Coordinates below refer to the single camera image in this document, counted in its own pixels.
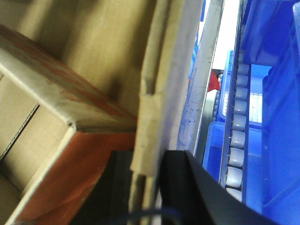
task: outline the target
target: corrugated cardboard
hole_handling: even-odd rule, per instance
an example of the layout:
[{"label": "corrugated cardboard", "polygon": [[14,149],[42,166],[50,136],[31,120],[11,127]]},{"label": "corrugated cardboard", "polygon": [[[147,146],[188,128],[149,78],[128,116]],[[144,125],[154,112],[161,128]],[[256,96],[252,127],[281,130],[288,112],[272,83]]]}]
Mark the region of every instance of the corrugated cardboard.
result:
[{"label": "corrugated cardboard", "polygon": [[133,148],[136,118],[3,25],[0,71],[0,104],[7,106],[0,119],[7,120],[10,135],[0,127],[2,149],[40,104],[1,161],[0,192],[9,196],[3,200],[9,207],[0,209],[1,222],[10,217],[7,224],[68,224],[101,176],[110,152]]},{"label": "corrugated cardboard", "polygon": [[0,0],[0,23],[36,41],[137,115],[156,0]]},{"label": "corrugated cardboard", "polygon": [[154,206],[161,157],[176,149],[202,3],[157,2],[142,67],[131,210]]}]

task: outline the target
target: cable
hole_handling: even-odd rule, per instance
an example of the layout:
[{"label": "cable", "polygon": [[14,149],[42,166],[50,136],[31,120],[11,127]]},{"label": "cable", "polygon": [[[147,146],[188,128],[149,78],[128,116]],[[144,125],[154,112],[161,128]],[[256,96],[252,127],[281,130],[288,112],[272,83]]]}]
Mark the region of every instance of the cable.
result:
[{"label": "cable", "polygon": [[173,222],[174,225],[182,225],[180,213],[170,208],[136,211],[114,220],[96,223],[95,225],[124,225],[128,221],[137,221],[143,217],[153,217],[158,215]]}]

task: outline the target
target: cardboard flap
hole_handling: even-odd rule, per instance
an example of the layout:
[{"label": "cardboard flap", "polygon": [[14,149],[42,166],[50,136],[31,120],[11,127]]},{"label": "cardboard flap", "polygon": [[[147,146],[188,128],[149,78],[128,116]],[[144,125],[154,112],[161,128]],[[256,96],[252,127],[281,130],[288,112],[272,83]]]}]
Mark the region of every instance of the cardboard flap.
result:
[{"label": "cardboard flap", "polygon": [[155,177],[161,154],[176,148],[202,2],[157,2],[142,68],[142,97],[131,165],[138,174]]},{"label": "cardboard flap", "polygon": [[79,130],[131,131],[135,118],[33,41],[0,25],[0,71]]}]

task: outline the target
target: metal bar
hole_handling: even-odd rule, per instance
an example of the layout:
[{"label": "metal bar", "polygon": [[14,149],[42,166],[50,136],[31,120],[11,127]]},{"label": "metal bar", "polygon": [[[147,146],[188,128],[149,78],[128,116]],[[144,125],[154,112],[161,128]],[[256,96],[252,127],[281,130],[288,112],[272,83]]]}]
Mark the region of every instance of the metal bar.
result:
[{"label": "metal bar", "polygon": [[194,96],[197,99],[197,110],[194,121],[194,134],[192,136],[189,148],[193,156],[195,156],[197,152],[202,125],[204,103],[210,80],[212,61],[217,45],[224,2],[225,0],[211,0],[210,2],[208,15],[199,46],[199,53],[195,61],[195,65],[197,65],[197,71],[195,74],[194,84],[191,90],[191,96]]}]

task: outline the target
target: blue plastic container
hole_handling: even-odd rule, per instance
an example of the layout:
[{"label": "blue plastic container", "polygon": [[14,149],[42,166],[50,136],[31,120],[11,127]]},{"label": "blue plastic container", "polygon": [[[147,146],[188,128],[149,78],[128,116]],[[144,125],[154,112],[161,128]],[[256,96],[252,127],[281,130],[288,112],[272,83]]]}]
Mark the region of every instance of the blue plastic container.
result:
[{"label": "blue plastic container", "polygon": [[[218,182],[224,140],[225,124],[213,122],[207,134],[207,142],[203,158],[204,169]],[[253,210],[262,211],[262,132],[249,129],[247,197],[246,204]]]},{"label": "blue plastic container", "polygon": [[251,0],[241,49],[244,62],[273,66],[284,50],[293,24],[293,5],[299,0]]},{"label": "blue plastic container", "polygon": [[300,3],[277,64],[263,80],[263,215],[300,224]]}]

